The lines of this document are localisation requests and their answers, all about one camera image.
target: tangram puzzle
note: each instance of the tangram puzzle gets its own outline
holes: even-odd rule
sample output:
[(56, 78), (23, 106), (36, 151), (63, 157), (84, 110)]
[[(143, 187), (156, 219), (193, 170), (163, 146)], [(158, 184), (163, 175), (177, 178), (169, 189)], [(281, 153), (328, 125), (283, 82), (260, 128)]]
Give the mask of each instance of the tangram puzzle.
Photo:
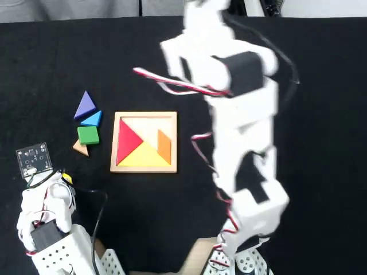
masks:
[(111, 172), (176, 172), (176, 112), (116, 112)]

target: blue triangle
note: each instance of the blue triangle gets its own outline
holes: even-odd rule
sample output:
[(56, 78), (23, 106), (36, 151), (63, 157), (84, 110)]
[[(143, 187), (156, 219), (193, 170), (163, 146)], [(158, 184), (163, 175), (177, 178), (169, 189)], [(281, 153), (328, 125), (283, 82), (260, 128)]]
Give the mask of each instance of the blue triangle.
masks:
[(96, 112), (94, 115), (83, 120), (80, 124), (84, 126), (99, 126), (99, 121), (101, 120), (102, 111)]
[(89, 96), (88, 92), (85, 91), (83, 97), (80, 100), (78, 109), (74, 115), (74, 119), (78, 119), (81, 116), (84, 116), (96, 109), (96, 105), (94, 105), (91, 97)]

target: yellow triangle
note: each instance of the yellow triangle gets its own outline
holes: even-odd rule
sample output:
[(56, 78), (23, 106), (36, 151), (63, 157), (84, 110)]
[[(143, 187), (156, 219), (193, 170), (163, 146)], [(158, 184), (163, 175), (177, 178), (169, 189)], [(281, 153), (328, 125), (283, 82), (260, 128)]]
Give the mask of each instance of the yellow triangle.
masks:
[(147, 142), (140, 144), (118, 166), (168, 167), (170, 166)]

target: purple triangle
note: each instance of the purple triangle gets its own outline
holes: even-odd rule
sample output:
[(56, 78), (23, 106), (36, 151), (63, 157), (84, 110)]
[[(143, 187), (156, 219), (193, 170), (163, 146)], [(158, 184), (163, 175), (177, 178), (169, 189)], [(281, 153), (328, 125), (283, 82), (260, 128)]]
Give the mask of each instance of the purple triangle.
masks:
[(96, 105), (94, 105), (91, 97), (89, 96), (88, 92), (85, 91), (83, 97), (80, 100), (78, 110), (74, 115), (74, 119), (78, 119), (81, 116), (84, 116), (96, 109)]

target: black tablecloth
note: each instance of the black tablecloth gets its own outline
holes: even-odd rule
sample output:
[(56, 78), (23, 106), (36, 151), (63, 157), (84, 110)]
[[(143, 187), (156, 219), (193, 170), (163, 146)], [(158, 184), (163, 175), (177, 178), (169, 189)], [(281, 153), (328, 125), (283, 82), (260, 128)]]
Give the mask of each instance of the black tablecloth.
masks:
[[(266, 245), (271, 268), (283, 275), (364, 274), (367, 20), (241, 20), (283, 49), (301, 79), (275, 123), (278, 179), (290, 204)], [(180, 17), (0, 25), (1, 274), (37, 274), (15, 229), (25, 187), (15, 150), (40, 142), (76, 184), (108, 192), (98, 237), (125, 269), (177, 271), (197, 238), (216, 236), (225, 205), (190, 143), (210, 128), (206, 102), (169, 95), (131, 70), (165, 74), (159, 42), (181, 30)], [(274, 77), (280, 95), (289, 77), (281, 62)], [(84, 90), (103, 111), (101, 143), (90, 146), (89, 158), (71, 148)], [(177, 174), (110, 173), (115, 111), (178, 111)], [(202, 147), (210, 154), (213, 144)], [(79, 194), (77, 206), (78, 222), (91, 233), (100, 198)]]

